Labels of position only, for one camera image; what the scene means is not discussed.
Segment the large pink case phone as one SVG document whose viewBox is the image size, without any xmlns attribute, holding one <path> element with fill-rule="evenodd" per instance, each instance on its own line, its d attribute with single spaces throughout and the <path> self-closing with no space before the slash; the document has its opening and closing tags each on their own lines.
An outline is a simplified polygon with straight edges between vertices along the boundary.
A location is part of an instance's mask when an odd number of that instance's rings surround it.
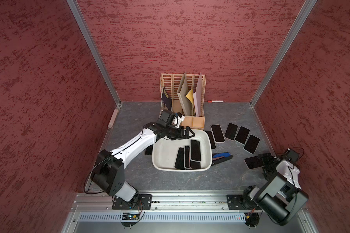
<svg viewBox="0 0 350 233">
<path fill-rule="evenodd" d="M 271 158 L 271 153 L 262 153 L 257 156 L 245 158 L 244 162 L 247 165 L 248 169 L 253 170 L 256 168 L 264 167 L 265 162 L 270 161 Z"/>
</svg>

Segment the white plastic storage tray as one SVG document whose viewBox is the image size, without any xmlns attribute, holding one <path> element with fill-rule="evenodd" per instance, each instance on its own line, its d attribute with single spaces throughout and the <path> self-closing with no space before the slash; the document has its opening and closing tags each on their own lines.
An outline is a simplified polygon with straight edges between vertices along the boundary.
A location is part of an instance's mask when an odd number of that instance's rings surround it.
<svg viewBox="0 0 350 233">
<path fill-rule="evenodd" d="M 212 148 L 209 141 L 209 137 L 206 132 L 202 130 L 193 130 L 195 136 L 193 140 L 200 142 L 201 162 L 200 169 L 191 169 L 192 171 L 206 171 L 212 165 Z M 166 140 L 160 139 L 153 145 L 152 162 L 156 169 L 163 171 L 175 171 L 182 172 L 182 170 L 175 169 L 176 158 L 179 148 L 189 146 L 191 144 L 190 139 L 182 140 Z"/>
</svg>

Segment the black phone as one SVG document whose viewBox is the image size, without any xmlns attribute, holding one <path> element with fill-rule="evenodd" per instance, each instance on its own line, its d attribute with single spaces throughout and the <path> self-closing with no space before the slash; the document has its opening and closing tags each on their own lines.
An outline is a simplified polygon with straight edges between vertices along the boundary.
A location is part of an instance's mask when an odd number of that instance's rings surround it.
<svg viewBox="0 0 350 233">
<path fill-rule="evenodd" d="M 254 154 L 258 145 L 259 145 L 260 139 L 254 135 L 250 135 L 246 141 L 246 144 L 244 145 L 244 150 Z"/>
<path fill-rule="evenodd" d="M 153 145 L 148 146 L 148 147 L 145 149 L 145 155 L 152 155 L 152 154 L 153 154 Z"/>
<path fill-rule="evenodd" d="M 212 131 L 206 131 L 205 133 L 208 135 L 208 138 L 211 144 L 211 149 L 212 150 L 216 149 L 216 143 L 215 143 Z"/>
</svg>

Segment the dark phone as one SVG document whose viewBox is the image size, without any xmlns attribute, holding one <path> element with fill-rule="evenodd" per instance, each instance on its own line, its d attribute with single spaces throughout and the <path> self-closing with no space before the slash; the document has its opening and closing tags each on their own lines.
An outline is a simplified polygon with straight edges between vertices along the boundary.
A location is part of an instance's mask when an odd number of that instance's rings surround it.
<svg viewBox="0 0 350 233">
<path fill-rule="evenodd" d="M 238 126 L 233 123 L 229 123 L 225 131 L 224 137 L 229 140 L 234 140 L 238 131 Z"/>
</svg>

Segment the white case phone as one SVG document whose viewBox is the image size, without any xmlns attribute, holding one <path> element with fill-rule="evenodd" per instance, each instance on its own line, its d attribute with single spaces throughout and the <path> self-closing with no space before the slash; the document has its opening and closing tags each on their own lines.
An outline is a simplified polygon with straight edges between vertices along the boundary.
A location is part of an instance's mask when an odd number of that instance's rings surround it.
<svg viewBox="0 0 350 233">
<path fill-rule="evenodd" d="M 222 128 L 219 124 L 211 125 L 211 130 L 214 136 L 215 143 L 224 143 L 225 137 Z"/>
<path fill-rule="evenodd" d="M 245 144 L 248 136 L 249 136 L 250 130 L 244 126 L 241 126 L 236 134 L 235 141 Z"/>
<path fill-rule="evenodd" d="M 190 146 L 191 160 L 196 162 L 201 162 L 201 148 L 200 142 L 197 140 L 191 140 Z"/>
</svg>

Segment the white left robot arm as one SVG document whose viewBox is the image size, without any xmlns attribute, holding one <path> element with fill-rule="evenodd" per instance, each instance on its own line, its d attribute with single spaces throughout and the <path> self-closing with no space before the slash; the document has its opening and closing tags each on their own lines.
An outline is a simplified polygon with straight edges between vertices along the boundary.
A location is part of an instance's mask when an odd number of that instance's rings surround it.
<svg viewBox="0 0 350 233">
<path fill-rule="evenodd" d="M 145 125 L 142 131 L 126 144 L 112 150 L 99 152 L 89 178 L 109 196 L 117 196 L 130 202 L 137 190 L 125 181 L 125 168 L 147 147 L 160 139 L 181 140 L 195 136 L 190 127 L 161 126 L 153 122 Z"/>
</svg>

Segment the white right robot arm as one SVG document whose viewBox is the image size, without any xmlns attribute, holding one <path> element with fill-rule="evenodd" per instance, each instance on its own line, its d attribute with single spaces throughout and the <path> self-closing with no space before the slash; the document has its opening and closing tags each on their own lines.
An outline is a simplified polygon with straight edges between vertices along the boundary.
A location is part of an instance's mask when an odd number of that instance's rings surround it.
<svg viewBox="0 0 350 233">
<path fill-rule="evenodd" d="M 286 225 L 309 200 L 298 181 L 300 170 L 296 163 L 300 158 L 292 149 L 280 156 L 263 153 L 246 158 L 249 169 L 262 168 L 267 182 L 261 188 L 249 186 L 240 204 L 246 209 L 260 208 L 275 224 Z"/>
</svg>

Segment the dark blue booklet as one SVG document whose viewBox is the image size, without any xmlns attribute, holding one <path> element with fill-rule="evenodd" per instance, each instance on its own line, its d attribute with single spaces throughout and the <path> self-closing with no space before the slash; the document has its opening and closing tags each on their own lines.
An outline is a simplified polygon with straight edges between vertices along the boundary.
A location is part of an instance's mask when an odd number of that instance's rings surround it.
<svg viewBox="0 0 350 233">
<path fill-rule="evenodd" d="M 170 110 L 170 111 L 172 110 L 172 99 L 167 93 L 165 87 L 162 89 L 161 101 L 167 110 Z"/>
</svg>

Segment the grey cardboard folder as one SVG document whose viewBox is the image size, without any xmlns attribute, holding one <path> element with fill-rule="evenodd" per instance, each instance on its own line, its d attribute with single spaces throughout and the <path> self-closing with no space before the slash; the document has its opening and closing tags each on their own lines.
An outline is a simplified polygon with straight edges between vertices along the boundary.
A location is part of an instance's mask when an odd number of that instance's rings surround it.
<svg viewBox="0 0 350 233">
<path fill-rule="evenodd" d="M 190 117 L 190 116 L 193 116 L 193 105 L 191 101 L 186 97 L 188 92 L 189 92 L 189 89 L 188 89 L 188 83 L 187 83 L 187 73 L 184 73 L 177 90 L 177 95 L 178 95 L 181 107 L 183 109 L 183 114 L 185 116 Z"/>
</svg>

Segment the yellow paper sheet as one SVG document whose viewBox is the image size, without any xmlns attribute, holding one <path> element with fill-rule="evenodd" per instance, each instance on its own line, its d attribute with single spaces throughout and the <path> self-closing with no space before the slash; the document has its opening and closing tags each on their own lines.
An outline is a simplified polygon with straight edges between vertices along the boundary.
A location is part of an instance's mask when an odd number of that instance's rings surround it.
<svg viewBox="0 0 350 233">
<path fill-rule="evenodd" d="M 186 94 L 186 98 L 190 101 L 192 105 L 194 105 L 193 89 L 189 90 L 189 92 Z"/>
</svg>

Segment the beige plastic file organizer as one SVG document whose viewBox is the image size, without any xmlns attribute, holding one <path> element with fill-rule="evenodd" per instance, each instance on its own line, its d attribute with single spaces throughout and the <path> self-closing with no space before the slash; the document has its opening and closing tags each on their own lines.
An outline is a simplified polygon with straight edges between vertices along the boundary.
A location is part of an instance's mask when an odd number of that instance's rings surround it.
<svg viewBox="0 0 350 233">
<path fill-rule="evenodd" d="M 205 127 L 205 115 L 204 115 L 204 101 L 205 101 L 205 89 L 206 89 L 206 76 L 202 74 L 202 97 L 201 97 L 201 116 L 195 116 L 195 110 L 193 105 L 193 116 L 185 116 L 181 107 L 177 90 L 182 79 L 183 74 L 169 74 L 163 73 L 160 77 L 160 98 L 162 89 L 165 87 L 167 93 L 172 99 L 172 112 L 181 113 L 185 119 L 181 123 L 182 126 L 189 126 L 192 129 L 203 130 Z M 188 89 L 195 89 L 199 74 L 187 74 Z M 164 104 L 161 102 L 161 110 L 167 110 Z"/>
</svg>

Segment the pink grey folder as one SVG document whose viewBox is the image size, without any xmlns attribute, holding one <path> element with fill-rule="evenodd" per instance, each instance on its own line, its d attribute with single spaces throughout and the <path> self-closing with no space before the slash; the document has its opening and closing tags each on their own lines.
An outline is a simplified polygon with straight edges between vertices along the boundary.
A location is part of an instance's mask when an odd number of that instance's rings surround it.
<svg viewBox="0 0 350 233">
<path fill-rule="evenodd" d="M 199 74 L 197 84 L 193 93 L 193 103 L 195 116 L 201 116 L 201 97 L 202 97 L 202 73 Z"/>
</svg>

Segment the beige block at wall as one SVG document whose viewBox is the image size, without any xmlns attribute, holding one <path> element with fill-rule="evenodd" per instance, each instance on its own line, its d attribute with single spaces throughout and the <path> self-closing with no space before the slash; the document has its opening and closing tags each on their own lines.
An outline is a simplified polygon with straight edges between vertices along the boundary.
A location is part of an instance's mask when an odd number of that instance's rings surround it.
<svg viewBox="0 0 350 233">
<path fill-rule="evenodd" d="M 111 119 L 110 119 L 109 124 L 108 124 L 108 128 L 109 128 L 109 129 L 112 129 L 112 128 L 113 128 L 118 113 L 119 113 L 119 109 L 117 109 L 117 108 L 114 109 L 113 114 L 112 114 Z"/>
</svg>

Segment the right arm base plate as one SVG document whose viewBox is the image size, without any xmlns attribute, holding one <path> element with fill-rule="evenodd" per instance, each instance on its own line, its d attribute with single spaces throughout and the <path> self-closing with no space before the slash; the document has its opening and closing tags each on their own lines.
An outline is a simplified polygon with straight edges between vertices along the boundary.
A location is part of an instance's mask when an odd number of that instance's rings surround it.
<svg viewBox="0 0 350 233">
<path fill-rule="evenodd" d="M 227 195 L 227 205 L 229 210 L 262 210 L 249 196 L 244 195 Z"/>
</svg>

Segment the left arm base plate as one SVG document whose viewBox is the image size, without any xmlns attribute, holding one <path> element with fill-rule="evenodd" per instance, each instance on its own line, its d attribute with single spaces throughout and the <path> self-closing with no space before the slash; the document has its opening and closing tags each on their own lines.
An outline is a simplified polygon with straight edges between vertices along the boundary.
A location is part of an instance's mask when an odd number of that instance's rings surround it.
<svg viewBox="0 0 350 233">
<path fill-rule="evenodd" d="M 133 199 L 125 201 L 119 197 L 112 199 L 113 210 L 150 210 L 152 203 L 152 195 L 150 194 L 135 194 Z"/>
</svg>

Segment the aluminium front rail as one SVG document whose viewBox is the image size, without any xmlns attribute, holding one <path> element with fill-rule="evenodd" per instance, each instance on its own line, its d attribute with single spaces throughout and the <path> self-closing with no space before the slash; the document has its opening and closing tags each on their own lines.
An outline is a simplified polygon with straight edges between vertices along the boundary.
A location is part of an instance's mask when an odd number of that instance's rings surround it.
<svg viewBox="0 0 350 233">
<path fill-rule="evenodd" d="M 272 220 L 261 211 L 229 210 L 227 195 L 242 195 L 241 191 L 141 191 L 152 195 L 150 210 L 113 210 L 107 195 L 77 194 L 63 233 L 75 233 L 83 222 L 125 222 L 124 213 L 141 213 L 133 223 L 239 223 L 253 229 Z"/>
</svg>

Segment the aluminium left corner post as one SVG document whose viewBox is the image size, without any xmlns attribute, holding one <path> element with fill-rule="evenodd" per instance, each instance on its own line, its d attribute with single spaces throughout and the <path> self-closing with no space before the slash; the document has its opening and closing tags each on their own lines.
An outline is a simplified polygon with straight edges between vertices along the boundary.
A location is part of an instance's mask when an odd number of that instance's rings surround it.
<svg viewBox="0 0 350 233">
<path fill-rule="evenodd" d="M 111 96 L 114 99 L 114 102 L 116 104 L 116 108 L 120 109 L 122 106 L 122 101 L 119 98 L 118 92 L 116 88 L 113 85 L 113 82 L 110 78 L 109 72 L 105 66 L 105 63 L 100 55 L 100 52 L 98 51 L 98 48 L 96 46 L 96 43 L 93 40 L 92 34 L 88 28 L 88 25 L 83 17 L 82 11 L 78 5 L 78 2 L 76 0 L 67 0 L 68 6 L 78 24 L 78 27 L 87 43 L 88 48 L 90 49 L 90 52 L 95 60 L 95 63 L 110 91 Z"/>
</svg>

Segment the aluminium corner post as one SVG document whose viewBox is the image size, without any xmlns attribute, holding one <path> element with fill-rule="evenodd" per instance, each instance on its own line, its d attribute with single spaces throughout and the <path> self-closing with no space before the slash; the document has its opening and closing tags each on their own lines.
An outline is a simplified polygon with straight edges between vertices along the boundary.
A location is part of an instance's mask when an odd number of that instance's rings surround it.
<svg viewBox="0 0 350 233">
<path fill-rule="evenodd" d="M 119 98 L 118 92 L 116 88 L 113 85 L 113 82 L 110 78 L 109 72 L 105 66 L 105 63 L 100 55 L 100 52 L 98 51 L 98 48 L 96 46 L 96 43 L 93 40 L 92 34 L 88 28 L 88 25 L 83 17 L 82 11 L 78 5 L 78 2 L 76 0 L 67 0 L 68 6 L 78 24 L 78 27 L 87 43 L 88 48 L 90 49 L 90 52 L 95 60 L 95 63 L 110 91 L 111 96 L 114 99 L 114 102 L 116 104 L 116 108 L 120 109 L 122 106 L 122 101 Z"/>
<path fill-rule="evenodd" d="M 296 16 L 291 28 L 289 29 L 283 43 L 281 44 L 273 62 L 272 62 L 272 64 L 270 65 L 269 69 L 267 70 L 262 82 L 260 83 L 257 91 L 255 92 L 253 98 L 250 101 L 250 105 L 252 108 L 254 108 L 255 105 L 257 104 L 259 98 L 263 94 L 265 88 L 267 87 L 268 83 L 270 82 L 275 71 L 279 67 L 281 61 L 285 57 L 287 51 L 289 50 L 290 46 L 294 42 L 297 34 L 299 33 L 300 29 L 302 28 L 304 22 L 308 18 L 309 14 L 311 13 L 311 11 L 314 8 L 316 3 L 317 3 L 317 0 L 304 1 L 303 6 L 301 7 L 301 9 L 300 9 L 298 15 Z"/>
</svg>

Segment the aluminium right corner post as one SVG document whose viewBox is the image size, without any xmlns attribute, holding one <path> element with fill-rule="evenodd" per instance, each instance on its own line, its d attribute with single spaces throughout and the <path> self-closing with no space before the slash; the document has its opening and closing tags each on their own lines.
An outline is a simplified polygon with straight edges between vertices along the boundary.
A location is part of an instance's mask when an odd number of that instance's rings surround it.
<svg viewBox="0 0 350 233">
<path fill-rule="evenodd" d="M 267 87 L 268 83 L 270 82 L 275 71 L 279 67 L 281 61 L 285 57 L 287 51 L 289 50 L 290 46 L 294 42 L 297 34 L 299 33 L 300 29 L 302 28 L 304 22 L 308 18 L 309 14 L 311 13 L 311 11 L 314 8 L 316 3 L 317 3 L 317 0 L 304 1 L 303 6 L 301 7 L 301 9 L 300 9 L 298 15 L 296 16 L 291 28 L 289 29 L 283 43 L 281 44 L 273 62 L 272 62 L 272 64 L 270 65 L 269 69 L 267 70 L 262 82 L 260 83 L 257 91 L 255 92 L 253 98 L 250 101 L 250 105 L 252 108 L 254 108 L 255 105 L 257 104 L 259 98 L 263 94 L 265 88 Z"/>
</svg>

